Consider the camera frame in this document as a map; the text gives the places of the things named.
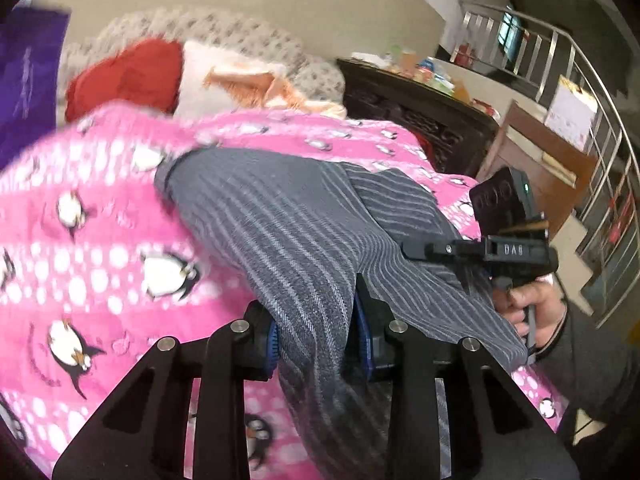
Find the person's right forearm sleeve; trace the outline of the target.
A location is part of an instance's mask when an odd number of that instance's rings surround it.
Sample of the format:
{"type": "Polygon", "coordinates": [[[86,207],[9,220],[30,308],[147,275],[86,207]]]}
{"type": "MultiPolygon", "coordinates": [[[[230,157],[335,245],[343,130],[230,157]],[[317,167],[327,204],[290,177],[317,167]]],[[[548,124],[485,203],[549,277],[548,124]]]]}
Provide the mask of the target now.
{"type": "Polygon", "coordinates": [[[639,350],[570,304],[535,367],[570,405],[604,425],[572,449],[582,478],[631,474],[639,466],[639,350]]]}

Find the person's right hand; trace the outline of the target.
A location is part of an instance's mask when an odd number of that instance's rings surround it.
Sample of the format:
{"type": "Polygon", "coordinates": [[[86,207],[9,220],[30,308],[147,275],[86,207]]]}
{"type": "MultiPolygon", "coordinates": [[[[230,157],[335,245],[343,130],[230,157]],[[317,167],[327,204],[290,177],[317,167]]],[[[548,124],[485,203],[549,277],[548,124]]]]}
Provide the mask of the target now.
{"type": "Polygon", "coordinates": [[[494,289],[492,301],[496,311],[525,338],[535,330],[535,348],[548,346],[562,326],[567,305],[555,288],[546,282],[534,281],[509,290],[494,289]]]}

